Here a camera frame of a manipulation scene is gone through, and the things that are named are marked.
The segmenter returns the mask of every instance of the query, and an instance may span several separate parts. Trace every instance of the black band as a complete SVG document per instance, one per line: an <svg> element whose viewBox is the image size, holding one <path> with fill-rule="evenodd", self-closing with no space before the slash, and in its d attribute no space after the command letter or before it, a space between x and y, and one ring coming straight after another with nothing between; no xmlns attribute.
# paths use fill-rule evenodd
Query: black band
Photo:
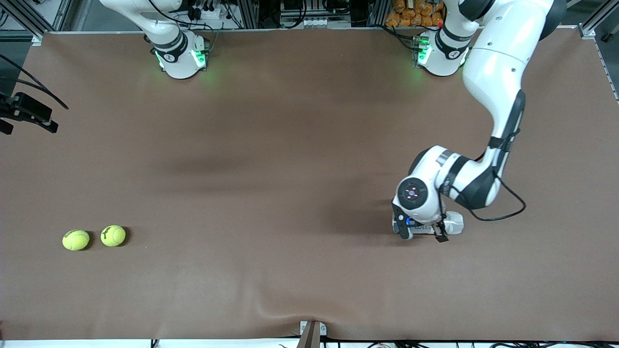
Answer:
<svg viewBox="0 0 619 348"><path fill-rule="evenodd" d="M448 38L455 40L455 41L460 41L460 42L465 42L465 41L470 41L470 39L473 38L473 36L475 36L475 34L468 36L468 37L459 37L458 35L452 33L449 31L449 29L447 29L447 27L442 26L441 30L445 33L445 35L447 35Z"/></svg>
<svg viewBox="0 0 619 348"><path fill-rule="evenodd" d="M158 50L167 50L169 48L172 48L172 47L178 45L178 43L183 39L183 37L184 37L183 32L179 31L178 35L176 36L176 38L174 40L172 40L172 42L170 42L170 43L163 43L161 45L153 43L153 46L156 49L158 49Z"/></svg>
<svg viewBox="0 0 619 348"><path fill-rule="evenodd" d="M511 141L511 138L516 136L520 132L520 129L515 130L515 132L508 134L506 138L498 138L498 137L490 137L490 141L488 141L488 146L491 149L501 149L505 152L511 151L511 145L514 143Z"/></svg>
<svg viewBox="0 0 619 348"><path fill-rule="evenodd" d="M176 63L178 61L178 57L180 57L181 54L183 54L185 50L187 50L187 35L181 32L181 39L182 39L181 44L178 45L178 47L176 47L174 50L171 50L171 51L157 50L159 57L163 58L163 60L165 60L168 63Z"/></svg>
<svg viewBox="0 0 619 348"><path fill-rule="evenodd" d="M441 185L441 193L443 194L443 196L449 197L449 191L451 190L451 186L454 183L456 176L468 160L469 159L467 157L460 156L451 166L451 168L449 169L449 173L447 173L447 176L445 177L445 180Z"/></svg>
<svg viewBox="0 0 619 348"><path fill-rule="evenodd" d="M460 48L448 46L443 41L443 39L441 39L441 35L435 35L434 38L436 42L436 47L438 47L438 49L441 52L443 52L443 54L445 54L445 58L449 60L458 59L464 53L464 51L466 51L466 49L468 48L467 45L464 45L463 47L460 47Z"/></svg>

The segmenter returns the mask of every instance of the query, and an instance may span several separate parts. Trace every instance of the metal frame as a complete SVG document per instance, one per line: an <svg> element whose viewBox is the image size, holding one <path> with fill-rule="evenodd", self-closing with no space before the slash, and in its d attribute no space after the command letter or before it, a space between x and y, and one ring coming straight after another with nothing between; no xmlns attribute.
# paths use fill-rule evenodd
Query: metal frame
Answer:
<svg viewBox="0 0 619 348"><path fill-rule="evenodd" d="M258 5L254 0L238 0L245 29L258 29Z"/></svg>
<svg viewBox="0 0 619 348"><path fill-rule="evenodd" d="M54 30L47 20L24 0L0 0L0 7L39 40L44 33Z"/></svg>
<svg viewBox="0 0 619 348"><path fill-rule="evenodd" d="M595 38L595 28L617 7L619 7L619 0L605 0L584 23L578 25L581 37L588 40Z"/></svg>
<svg viewBox="0 0 619 348"><path fill-rule="evenodd" d="M383 25L389 11L391 11L391 0L376 0L370 7L367 26Z"/></svg>
<svg viewBox="0 0 619 348"><path fill-rule="evenodd" d="M56 18L54 18L54 23L51 25L54 30L62 30L62 27L67 19L67 13L69 12L72 4L73 0L62 0L60 2L60 7L56 13Z"/></svg>
<svg viewBox="0 0 619 348"><path fill-rule="evenodd" d="M581 1L582 0L570 0L570 1L568 1L568 7L567 8L570 8L570 7L576 5L577 3L581 2Z"/></svg>

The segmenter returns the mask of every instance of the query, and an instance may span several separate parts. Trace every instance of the green led light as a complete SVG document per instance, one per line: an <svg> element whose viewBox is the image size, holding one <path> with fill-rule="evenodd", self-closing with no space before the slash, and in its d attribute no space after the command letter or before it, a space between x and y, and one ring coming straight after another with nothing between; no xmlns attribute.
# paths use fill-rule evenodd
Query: green led light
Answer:
<svg viewBox="0 0 619 348"><path fill-rule="evenodd" d="M157 60L159 61L159 66L163 68L163 62L161 61L161 57L159 56L159 53L157 51L155 51L155 56L157 57Z"/></svg>
<svg viewBox="0 0 619 348"><path fill-rule="evenodd" d="M193 56L194 60L196 61L196 64L199 67L203 67L206 64L205 59L204 59L204 52L202 51L196 52L194 50L191 50L191 55Z"/></svg>
<svg viewBox="0 0 619 348"><path fill-rule="evenodd" d="M419 64L425 64L428 62L428 57L430 56L430 53L432 52L432 46L431 45L427 45L423 50L421 50L419 52L419 59L417 61L417 63Z"/></svg>

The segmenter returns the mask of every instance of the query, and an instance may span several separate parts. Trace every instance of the power strip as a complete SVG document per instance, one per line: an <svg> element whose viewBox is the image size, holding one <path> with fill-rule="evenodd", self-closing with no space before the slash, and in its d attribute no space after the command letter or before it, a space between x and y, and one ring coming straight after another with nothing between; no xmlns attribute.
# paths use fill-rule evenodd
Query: power strip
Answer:
<svg viewBox="0 0 619 348"><path fill-rule="evenodd" d="M202 17L200 19L219 19L222 15L222 9L216 7L214 11L202 10Z"/></svg>

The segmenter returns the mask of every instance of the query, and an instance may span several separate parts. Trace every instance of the orange bag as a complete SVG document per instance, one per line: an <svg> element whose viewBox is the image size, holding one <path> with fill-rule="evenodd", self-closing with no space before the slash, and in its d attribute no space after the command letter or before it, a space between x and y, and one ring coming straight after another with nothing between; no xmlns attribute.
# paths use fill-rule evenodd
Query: orange bag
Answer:
<svg viewBox="0 0 619 348"><path fill-rule="evenodd" d="M420 13L426 17L429 17L432 14L433 6L431 4L426 3L426 7L420 11Z"/></svg>
<svg viewBox="0 0 619 348"><path fill-rule="evenodd" d="M411 20L413 18L415 18L415 10L411 10L411 9L406 9L404 10L404 12L402 12L402 19L406 20Z"/></svg>
<svg viewBox="0 0 619 348"><path fill-rule="evenodd" d="M385 19L385 25L391 28L397 27L400 24L400 15L395 12L390 12Z"/></svg>
<svg viewBox="0 0 619 348"><path fill-rule="evenodd" d="M436 12L432 15L432 25L435 27L443 25L443 15L440 12Z"/></svg>
<svg viewBox="0 0 619 348"><path fill-rule="evenodd" d="M422 17L422 25L424 27L431 27L432 26L432 18L427 17L427 16L423 16Z"/></svg>
<svg viewBox="0 0 619 348"><path fill-rule="evenodd" d="M422 23L422 15L417 14L413 19L410 20L410 26L416 27Z"/></svg>
<svg viewBox="0 0 619 348"><path fill-rule="evenodd" d="M406 10L406 3L404 0L393 0L391 6L396 13L402 13Z"/></svg>

